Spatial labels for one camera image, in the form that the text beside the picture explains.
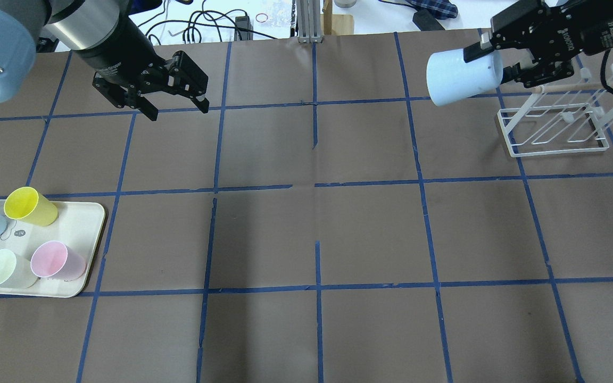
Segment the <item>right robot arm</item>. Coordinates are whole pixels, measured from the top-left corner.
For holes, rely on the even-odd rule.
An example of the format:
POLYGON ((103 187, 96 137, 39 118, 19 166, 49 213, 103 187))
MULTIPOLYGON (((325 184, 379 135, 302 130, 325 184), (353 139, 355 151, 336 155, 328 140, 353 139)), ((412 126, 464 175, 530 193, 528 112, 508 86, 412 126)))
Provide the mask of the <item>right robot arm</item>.
POLYGON ((527 89, 569 78, 572 60, 613 49, 613 1, 518 1, 491 18, 491 33, 462 51, 466 63, 497 50, 526 50, 528 62, 506 67, 501 82, 527 89))

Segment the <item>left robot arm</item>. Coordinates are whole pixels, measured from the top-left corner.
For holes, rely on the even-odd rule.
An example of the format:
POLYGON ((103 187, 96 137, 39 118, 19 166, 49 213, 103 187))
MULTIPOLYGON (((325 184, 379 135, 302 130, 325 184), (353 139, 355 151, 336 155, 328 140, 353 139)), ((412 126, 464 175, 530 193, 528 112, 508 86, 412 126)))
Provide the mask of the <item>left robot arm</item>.
POLYGON ((48 31, 94 70, 92 85, 112 106, 156 121, 146 95, 163 92, 207 113, 208 75, 183 51, 160 57, 132 10, 132 1, 0 1, 0 103, 19 92, 48 31))

